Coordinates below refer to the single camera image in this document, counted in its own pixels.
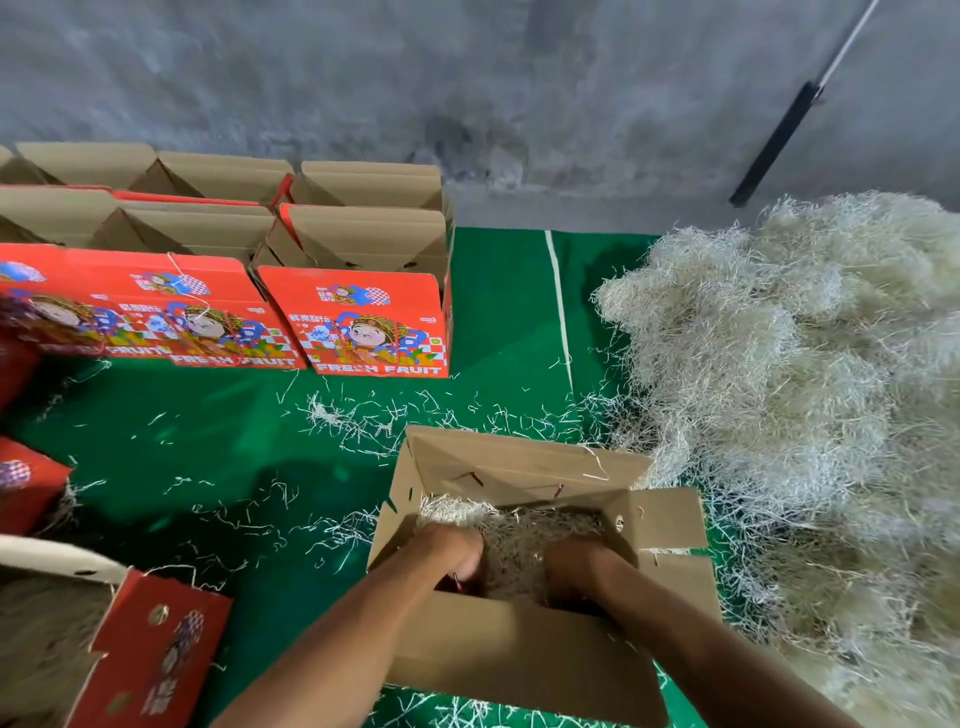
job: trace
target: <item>stacked boxes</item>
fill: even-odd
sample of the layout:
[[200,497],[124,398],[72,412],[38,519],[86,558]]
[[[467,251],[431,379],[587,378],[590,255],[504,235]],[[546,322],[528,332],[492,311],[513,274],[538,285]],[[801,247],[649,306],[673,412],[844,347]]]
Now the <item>stacked boxes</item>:
[[325,374],[448,376],[436,167],[305,162],[294,178],[144,144],[17,152],[0,150],[0,182],[30,182],[0,185],[3,325],[43,351],[299,368],[303,347]]

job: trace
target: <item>hand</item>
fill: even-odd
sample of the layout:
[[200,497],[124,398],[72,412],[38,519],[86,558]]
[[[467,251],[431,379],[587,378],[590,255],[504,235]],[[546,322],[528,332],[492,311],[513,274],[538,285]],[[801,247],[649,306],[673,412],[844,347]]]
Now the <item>hand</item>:
[[592,598],[597,565],[609,558],[620,557],[599,538],[570,536],[550,544],[543,553],[550,601],[563,603]]
[[483,536],[475,528],[461,528],[448,523],[428,523],[417,531],[413,544],[424,544],[431,552],[441,554],[447,576],[467,582],[480,571],[483,559]]

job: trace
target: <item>checkered pattern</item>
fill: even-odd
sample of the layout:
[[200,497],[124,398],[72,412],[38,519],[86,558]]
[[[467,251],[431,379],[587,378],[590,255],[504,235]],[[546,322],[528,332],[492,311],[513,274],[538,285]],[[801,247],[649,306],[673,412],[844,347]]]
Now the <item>checkered pattern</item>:
[[193,276],[180,276],[178,278],[178,284],[179,288],[185,288],[188,293],[192,293],[194,296],[202,296],[210,293],[210,289],[206,287],[206,283],[200,279],[195,279]]
[[183,659],[197,642],[204,631],[204,614],[198,610],[187,613],[180,624],[177,625],[177,631],[174,632],[174,642],[180,646],[180,658]]
[[260,339],[266,341],[268,344],[274,344],[281,352],[291,352],[293,350],[290,339],[288,339],[279,328],[268,328],[267,333],[261,336]]
[[30,466],[22,460],[0,463],[0,489],[19,488],[30,482]]
[[387,305],[390,303],[390,294],[382,288],[366,288],[364,290],[371,305]]
[[426,343],[420,346],[420,350],[424,353],[434,353],[433,361],[442,361],[446,362],[446,345],[444,340],[439,336],[431,336],[426,340]]
[[40,273],[36,268],[24,263],[10,261],[7,263],[7,267],[12,272],[16,273],[20,280],[26,280],[30,283],[43,283],[46,280],[46,278],[43,277],[43,274]]

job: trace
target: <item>gray wall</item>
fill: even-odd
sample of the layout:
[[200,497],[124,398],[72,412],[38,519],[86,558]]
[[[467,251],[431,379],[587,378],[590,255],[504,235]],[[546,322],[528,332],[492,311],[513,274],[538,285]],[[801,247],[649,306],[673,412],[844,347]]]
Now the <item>gray wall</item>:
[[[720,225],[865,4],[0,0],[0,140],[437,161],[464,224]],[[882,0],[741,219],[874,186],[960,206],[958,35],[953,0]]]

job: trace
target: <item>black pole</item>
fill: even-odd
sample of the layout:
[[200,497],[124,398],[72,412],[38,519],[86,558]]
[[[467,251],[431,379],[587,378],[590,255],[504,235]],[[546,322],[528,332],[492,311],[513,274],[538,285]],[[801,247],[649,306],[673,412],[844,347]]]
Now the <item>black pole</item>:
[[773,166],[777,157],[780,156],[783,147],[790,141],[793,132],[797,130],[797,127],[799,127],[800,123],[804,120],[806,113],[810,111],[810,107],[813,106],[813,102],[816,100],[819,92],[820,87],[812,81],[807,81],[804,87],[800,89],[797,98],[793,100],[793,104],[786,110],[777,128],[774,129],[770,138],[767,139],[766,145],[764,145],[763,149],[760,150],[760,153],[756,156],[756,159],[754,159],[754,163],[750,165],[750,169],[747,170],[743,182],[740,183],[736,191],[731,195],[731,205],[734,207],[743,207],[747,204],[751,196],[756,192],[757,186],[763,178],[766,177],[767,172],[770,171],[770,167]]

